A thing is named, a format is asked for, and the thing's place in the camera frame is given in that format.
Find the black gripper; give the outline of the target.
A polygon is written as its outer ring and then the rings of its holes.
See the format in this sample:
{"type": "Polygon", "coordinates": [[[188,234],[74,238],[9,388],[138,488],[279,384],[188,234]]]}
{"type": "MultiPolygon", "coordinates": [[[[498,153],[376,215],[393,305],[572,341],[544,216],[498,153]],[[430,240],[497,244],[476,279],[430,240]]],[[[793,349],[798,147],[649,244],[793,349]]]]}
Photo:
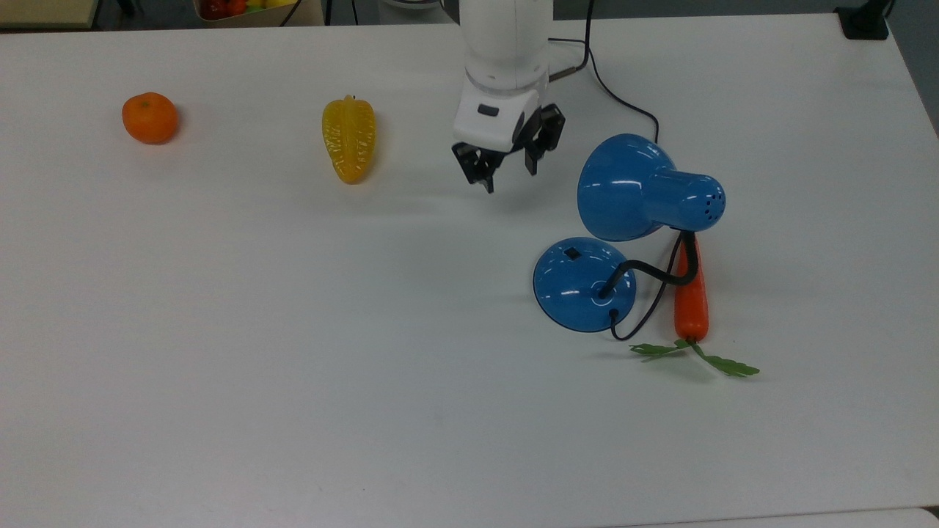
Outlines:
{"type": "MultiPolygon", "coordinates": [[[[517,125],[508,153],[525,150],[525,166],[531,176],[536,176],[538,163],[544,154],[553,151],[559,144],[566,117],[557,104],[551,103],[533,111],[524,125],[517,125]]],[[[450,148],[455,155],[467,182],[483,185],[487,194],[493,194],[494,175],[502,165],[507,153],[457,142],[450,148]]]]}

